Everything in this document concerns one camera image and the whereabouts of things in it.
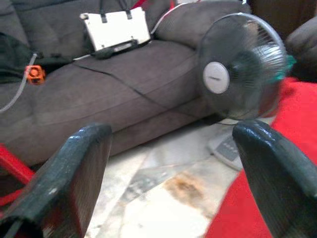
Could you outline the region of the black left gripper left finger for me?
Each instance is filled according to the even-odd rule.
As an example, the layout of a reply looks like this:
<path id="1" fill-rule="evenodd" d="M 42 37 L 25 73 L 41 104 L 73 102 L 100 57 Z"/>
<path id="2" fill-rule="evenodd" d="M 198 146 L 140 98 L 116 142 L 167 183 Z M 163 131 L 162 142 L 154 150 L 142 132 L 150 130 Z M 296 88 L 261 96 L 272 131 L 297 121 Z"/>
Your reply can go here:
<path id="1" fill-rule="evenodd" d="M 0 218 L 0 238 L 84 238 L 111 143 L 108 124 L 69 136 Z"/>

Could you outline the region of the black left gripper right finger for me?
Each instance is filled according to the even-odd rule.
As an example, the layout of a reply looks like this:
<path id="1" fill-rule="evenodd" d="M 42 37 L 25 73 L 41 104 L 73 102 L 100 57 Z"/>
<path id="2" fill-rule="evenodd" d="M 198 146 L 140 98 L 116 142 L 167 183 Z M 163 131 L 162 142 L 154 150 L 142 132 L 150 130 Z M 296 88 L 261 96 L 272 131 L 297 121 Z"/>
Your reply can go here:
<path id="1" fill-rule="evenodd" d="M 238 122 L 232 136 L 273 238 L 317 238 L 317 166 L 260 120 Z"/>

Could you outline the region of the red pillow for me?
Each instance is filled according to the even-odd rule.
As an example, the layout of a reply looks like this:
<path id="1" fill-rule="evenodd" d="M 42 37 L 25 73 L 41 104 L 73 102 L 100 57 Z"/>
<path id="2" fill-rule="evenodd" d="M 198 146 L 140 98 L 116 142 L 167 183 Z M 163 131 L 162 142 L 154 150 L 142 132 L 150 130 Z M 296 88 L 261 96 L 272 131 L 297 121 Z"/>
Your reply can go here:
<path id="1" fill-rule="evenodd" d="M 271 126 L 317 166 L 317 83 L 283 80 Z M 272 238 L 251 194 L 244 171 L 227 190 L 204 238 Z"/>

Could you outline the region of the dark grey long sofa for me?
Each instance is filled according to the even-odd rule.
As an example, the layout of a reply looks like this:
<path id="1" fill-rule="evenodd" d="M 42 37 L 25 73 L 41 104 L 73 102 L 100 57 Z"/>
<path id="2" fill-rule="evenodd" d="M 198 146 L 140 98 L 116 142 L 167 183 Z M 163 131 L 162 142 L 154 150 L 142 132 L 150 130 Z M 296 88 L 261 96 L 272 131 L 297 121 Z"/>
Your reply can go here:
<path id="1" fill-rule="evenodd" d="M 140 6 L 152 40 L 96 59 L 80 14 Z M 72 57 L 45 77 L 26 82 L 16 103 L 0 114 L 0 144 L 29 166 L 46 161 L 68 136 L 93 122 L 114 132 L 117 154 L 214 114 L 200 90 L 198 44 L 217 19 L 250 13 L 241 0 L 0 0 L 0 32 L 44 55 Z M 0 84 L 0 108 L 21 81 Z"/>

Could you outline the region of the dark grey two-seat sofa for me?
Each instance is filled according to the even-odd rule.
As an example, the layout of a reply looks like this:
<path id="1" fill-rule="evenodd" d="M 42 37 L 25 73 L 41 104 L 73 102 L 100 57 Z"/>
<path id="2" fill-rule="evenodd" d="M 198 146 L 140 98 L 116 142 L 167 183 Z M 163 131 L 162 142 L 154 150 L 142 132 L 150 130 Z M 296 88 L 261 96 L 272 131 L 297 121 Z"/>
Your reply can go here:
<path id="1" fill-rule="evenodd" d="M 285 43 L 287 52 L 296 60 L 290 75 L 317 83 L 317 15 L 292 32 Z"/>

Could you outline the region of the clear plastic tube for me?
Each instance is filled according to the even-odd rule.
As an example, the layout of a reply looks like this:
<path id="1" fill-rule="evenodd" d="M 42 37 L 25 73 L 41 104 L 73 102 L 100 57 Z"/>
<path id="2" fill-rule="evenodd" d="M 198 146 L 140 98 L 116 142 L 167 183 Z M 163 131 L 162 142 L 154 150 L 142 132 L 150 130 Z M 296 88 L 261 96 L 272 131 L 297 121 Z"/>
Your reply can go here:
<path id="1" fill-rule="evenodd" d="M 38 57 L 38 54 L 37 53 L 33 53 L 25 71 L 24 71 L 24 74 L 23 74 L 23 78 L 22 78 L 22 81 L 20 83 L 20 86 L 19 88 L 17 89 L 16 91 L 16 94 L 13 96 L 13 98 L 2 108 L 0 108 L 0 114 L 8 111 L 15 103 L 16 101 L 19 99 L 19 97 L 21 96 L 24 88 L 25 88 L 25 85 L 26 85 L 26 82 L 27 82 L 27 76 L 29 75 L 30 71 L 31 71 L 31 67 L 34 65 L 34 62 L 36 60 L 36 58 Z"/>

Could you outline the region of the black standing fan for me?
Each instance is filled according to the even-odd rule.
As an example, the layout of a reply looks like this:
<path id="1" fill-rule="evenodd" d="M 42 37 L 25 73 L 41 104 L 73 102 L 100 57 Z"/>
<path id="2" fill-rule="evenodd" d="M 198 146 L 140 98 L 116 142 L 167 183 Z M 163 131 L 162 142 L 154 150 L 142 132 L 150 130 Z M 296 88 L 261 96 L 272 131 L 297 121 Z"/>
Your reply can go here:
<path id="1" fill-rule="evenodd" d="M 237 171 L 242 163 L 233 127 L 246 119 L 268 117 L 277 109 L 282 81 L 270 81 L 286 55 L 284 43 L 272 26 L 242 12 L 216 20 L 199 44 L 202 92 L 224 126 L 208 142 L 208 148 Z"/>

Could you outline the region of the orange and black device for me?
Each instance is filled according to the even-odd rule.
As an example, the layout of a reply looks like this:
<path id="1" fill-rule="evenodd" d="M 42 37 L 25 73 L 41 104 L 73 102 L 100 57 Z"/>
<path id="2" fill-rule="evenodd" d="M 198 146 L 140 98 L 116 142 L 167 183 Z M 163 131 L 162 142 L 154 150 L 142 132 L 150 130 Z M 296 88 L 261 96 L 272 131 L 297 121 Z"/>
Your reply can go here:
<path id="1" fill-rule="evenodd" d="M 40 65 L 29 65 L 25 68 L 27 82 L 33 85 L 41 85 L 45 82 L 46 73 Z"/>

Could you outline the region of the black cloth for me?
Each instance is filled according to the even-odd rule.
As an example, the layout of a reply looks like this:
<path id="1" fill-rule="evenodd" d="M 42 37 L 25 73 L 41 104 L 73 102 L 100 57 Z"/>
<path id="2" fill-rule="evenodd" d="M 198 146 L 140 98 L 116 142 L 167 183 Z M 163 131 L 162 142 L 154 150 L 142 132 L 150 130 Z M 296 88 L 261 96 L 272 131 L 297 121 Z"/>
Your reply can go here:
<path id="1" fill-rule="evenodd" d="M 45 70 L 46 76 L 73 62 L 72 57 L 59 53 L 46 56 L 42 52 L 33 51 L 16 38 L 0 32 L 0 84 L 21 81 L 33 53 L 38 54 L 34 65 L 40 65 Z"/>

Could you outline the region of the flat black device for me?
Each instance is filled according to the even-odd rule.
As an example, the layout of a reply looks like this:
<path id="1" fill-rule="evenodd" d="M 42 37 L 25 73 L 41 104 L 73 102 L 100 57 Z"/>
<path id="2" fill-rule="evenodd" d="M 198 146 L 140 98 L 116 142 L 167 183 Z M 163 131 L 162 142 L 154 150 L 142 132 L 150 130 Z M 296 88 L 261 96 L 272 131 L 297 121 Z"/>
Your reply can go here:
<path id="1" fill-rule="evenodd" d="M 105 59 L 108 59 L 112 56 L 115 56 L 115 55 L 118 55 L 121 53 L 126 53 L 128 51 L 132 51 L 134 49 L 138 49 L 140 47 L 143 47 L 146 44 L 148 44 L 150 41 L 151 41 L 151 39 L 149 39 L 143 43 L 139 43 L 138 40 L 130 40 L 130 41 L 119 43 L 119 44 L 114 45 L 114 46 L 102 48 L 101 50 L 95 51 L 91 55 L 98 60 L 105 60 Z"/>

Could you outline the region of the dark brown wooden cabinet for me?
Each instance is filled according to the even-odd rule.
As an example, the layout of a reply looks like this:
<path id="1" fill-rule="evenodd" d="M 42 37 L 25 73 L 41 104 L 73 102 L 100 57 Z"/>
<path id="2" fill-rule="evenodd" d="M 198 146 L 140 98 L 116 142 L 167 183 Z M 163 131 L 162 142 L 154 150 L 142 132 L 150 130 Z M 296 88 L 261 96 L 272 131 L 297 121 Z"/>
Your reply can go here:
<path id="1" fill-rule="evenodd" d="M 317 13 L 317 0 L 247 0 L 252 14 L 268 22 L 285 40 Z"/>

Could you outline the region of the red metal frame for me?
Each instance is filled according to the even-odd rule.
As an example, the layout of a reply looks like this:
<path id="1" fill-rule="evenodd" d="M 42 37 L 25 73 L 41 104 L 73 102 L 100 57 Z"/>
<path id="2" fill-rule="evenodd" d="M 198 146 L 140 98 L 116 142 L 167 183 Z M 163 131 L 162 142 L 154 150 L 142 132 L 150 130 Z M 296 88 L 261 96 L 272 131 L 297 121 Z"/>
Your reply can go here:
<path id="1" fill-rule="evenodd" d="M 0 167 L 4 168 L 24 185 L 27 185 L 35 174 L 29 167 L 12 154 L 4 144 L 0 144 Z M 8 195 L 0 197 L 0 207 L 12 203 L 21 192 L 22 189 L 18 189 Z"/>

